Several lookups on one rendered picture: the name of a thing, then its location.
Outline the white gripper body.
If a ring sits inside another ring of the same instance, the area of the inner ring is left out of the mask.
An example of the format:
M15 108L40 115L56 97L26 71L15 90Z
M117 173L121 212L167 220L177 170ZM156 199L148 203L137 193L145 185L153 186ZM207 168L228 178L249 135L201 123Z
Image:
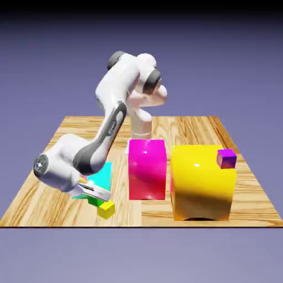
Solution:
M107 202L110 200L111 193L103 187L97 186L94 183L82 183L79 182L78 185L81 187L84 194L91 196L93 198L99 199L101 201Z

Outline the small yellow cube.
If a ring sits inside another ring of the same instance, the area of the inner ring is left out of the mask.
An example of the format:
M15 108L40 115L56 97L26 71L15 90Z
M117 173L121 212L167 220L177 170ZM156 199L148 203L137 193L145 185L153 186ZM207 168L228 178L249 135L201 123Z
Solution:
M110 218L113 214L115 214L115 203L111 200L97 207L97 215L104 219Z

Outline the large magenta box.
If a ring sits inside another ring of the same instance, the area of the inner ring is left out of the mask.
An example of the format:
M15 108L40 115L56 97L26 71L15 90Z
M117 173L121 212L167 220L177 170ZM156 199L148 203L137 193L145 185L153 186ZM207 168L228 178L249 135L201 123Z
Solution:
M163 139L132 139L128 150L130 200L164 200L167 155Z

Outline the large cyan box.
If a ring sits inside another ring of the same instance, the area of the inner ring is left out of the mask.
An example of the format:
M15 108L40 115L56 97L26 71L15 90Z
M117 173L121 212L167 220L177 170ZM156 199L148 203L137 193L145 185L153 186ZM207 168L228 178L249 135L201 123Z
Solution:
M112 162L106 162L103 168L96 174L80 176L80 182L82 183L94 183L97 186L103 187L108 191L111 191L111 177L112 177ZM73 197L73 199L87 198L88 195L80 194L79 196Z

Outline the small green cube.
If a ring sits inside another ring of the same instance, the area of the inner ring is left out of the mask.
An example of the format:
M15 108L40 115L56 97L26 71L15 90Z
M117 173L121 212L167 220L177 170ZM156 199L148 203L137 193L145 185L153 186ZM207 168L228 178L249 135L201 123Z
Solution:
M88 203L90 205L93 205L93 206L96 206L96 207L99 207L101 204L104 203L104 201L97 199L97 198L94 198L94 197L91 197L91 196L87 196L87 199L88 199Z

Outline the small purple cube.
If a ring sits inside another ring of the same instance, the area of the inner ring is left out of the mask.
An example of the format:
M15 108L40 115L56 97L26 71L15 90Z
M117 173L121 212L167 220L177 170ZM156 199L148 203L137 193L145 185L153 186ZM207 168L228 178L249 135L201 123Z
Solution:
M237 155L232 149L219 149L217 153L217 164L221 169L234 169Z

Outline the large yellow box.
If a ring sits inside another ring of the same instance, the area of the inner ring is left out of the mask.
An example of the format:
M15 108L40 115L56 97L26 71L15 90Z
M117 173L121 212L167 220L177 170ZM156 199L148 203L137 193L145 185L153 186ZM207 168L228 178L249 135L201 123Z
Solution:
M171 202L174 220L229 219L237 173L221 169L221 145L174 145L171 148Z

